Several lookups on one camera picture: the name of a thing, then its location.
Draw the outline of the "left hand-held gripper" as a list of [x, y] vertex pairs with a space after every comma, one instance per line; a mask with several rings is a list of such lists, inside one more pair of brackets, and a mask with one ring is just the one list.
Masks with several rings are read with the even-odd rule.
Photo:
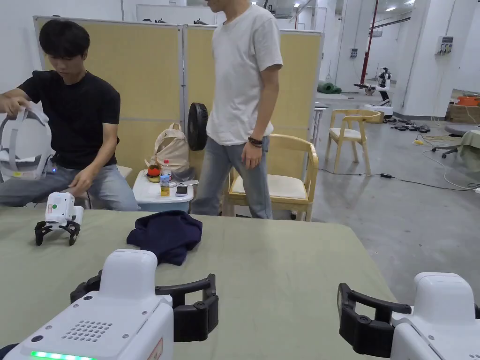
[[[202, 342], [218, 326], [216, 275], [156, 286], [156, 256], [118, 249], [70, 294], [61, 313], [5, 355], [7, 360], [171, 360], [175, 343]], [[202, 300], [186, 304], [186, 295]]]

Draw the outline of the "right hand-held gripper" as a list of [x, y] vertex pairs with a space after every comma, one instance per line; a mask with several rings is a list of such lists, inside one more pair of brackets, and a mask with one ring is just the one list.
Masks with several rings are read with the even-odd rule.
[[[413, 307], [373, 298], [340, 283], [339, 334], [363, 355], [391, 360], [478, 360], [480, 321], [471, 286], [453, 273], [419, 273]], [[356, 312], [375, 309], [373, 319]]]

